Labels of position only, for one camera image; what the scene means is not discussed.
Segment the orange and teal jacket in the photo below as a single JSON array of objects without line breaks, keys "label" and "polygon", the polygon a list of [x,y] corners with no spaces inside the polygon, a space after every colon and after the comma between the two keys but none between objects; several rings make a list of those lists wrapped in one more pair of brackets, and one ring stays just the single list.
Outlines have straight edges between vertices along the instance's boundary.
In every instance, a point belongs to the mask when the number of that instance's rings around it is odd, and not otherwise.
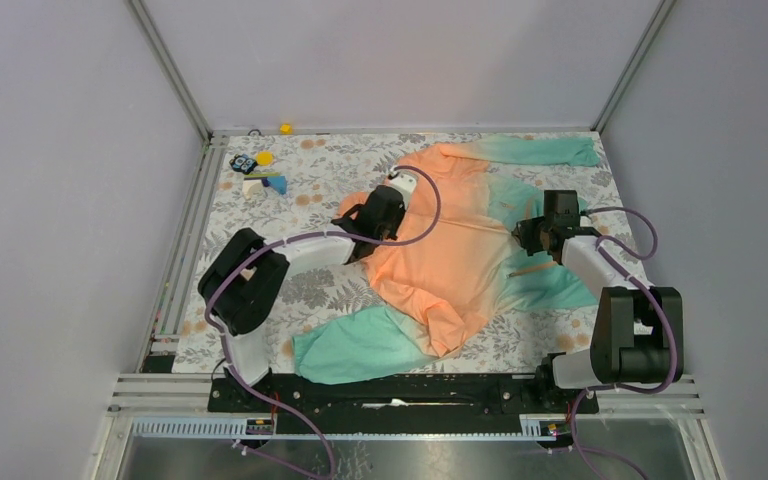
[{"label": "orange and teal jacket", "polygon": [[493,136],[404,156],[403,165],[425,173],[399,229],[408,244],[378,247],[362,260],[382,302],[295,336],[296,373],[322,384],[404,373],[455,355],[507,311],[594,305],[576,275],[515,242],[512,230],[537,216],[542,193],[492,166],[599,161],[588,137]]}]

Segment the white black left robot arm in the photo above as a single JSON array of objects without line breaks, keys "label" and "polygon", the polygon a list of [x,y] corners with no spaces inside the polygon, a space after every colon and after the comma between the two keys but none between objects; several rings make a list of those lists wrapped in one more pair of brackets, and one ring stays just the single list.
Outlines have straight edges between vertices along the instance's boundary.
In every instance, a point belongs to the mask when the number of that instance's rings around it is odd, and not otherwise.
[{"label": "white black left robot arm", "polygon": [[411,187],[379,185],[320,231],[272,243],[250,228],[237,231],[200,279],[208,322],[220,333],[232,398],[248,411],[269,401],[270,370],[264,322],[285,280],[318,268],[346,265],[370,256],[397,231],[412,197]]}]

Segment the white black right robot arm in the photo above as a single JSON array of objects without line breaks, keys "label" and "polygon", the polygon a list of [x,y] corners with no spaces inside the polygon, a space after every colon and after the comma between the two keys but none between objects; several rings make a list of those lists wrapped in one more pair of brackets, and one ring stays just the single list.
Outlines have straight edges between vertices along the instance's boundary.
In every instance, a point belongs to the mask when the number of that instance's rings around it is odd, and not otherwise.
[{"label": "white black right robot arm", "polygon": [[519,221],[513,237],[530,256],[546,253],[597,298],[588,349],[544,358],[524,394],[557,412],[588,387],[659,393],[683,374],[683,301],[672,287],[633,275],[607,250],[609,237],[583,223],[573,190],[546,190],[541,215]]}]

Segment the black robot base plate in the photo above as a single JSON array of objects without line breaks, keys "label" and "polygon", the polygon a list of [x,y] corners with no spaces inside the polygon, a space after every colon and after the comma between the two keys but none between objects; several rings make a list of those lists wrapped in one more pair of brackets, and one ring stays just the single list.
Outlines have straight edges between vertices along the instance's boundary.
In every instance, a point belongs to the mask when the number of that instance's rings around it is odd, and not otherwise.
[{"label": "black robot base plate", "polygon": [[466,408],[478,414],[570,412],[579,392],[560,389],[543,374],[400,374],[339,385],[295,374],[267,374],[245,388],[227,375],[211,382],[210,412],[276,412],[282,402],[306,415],[389,407]]}]

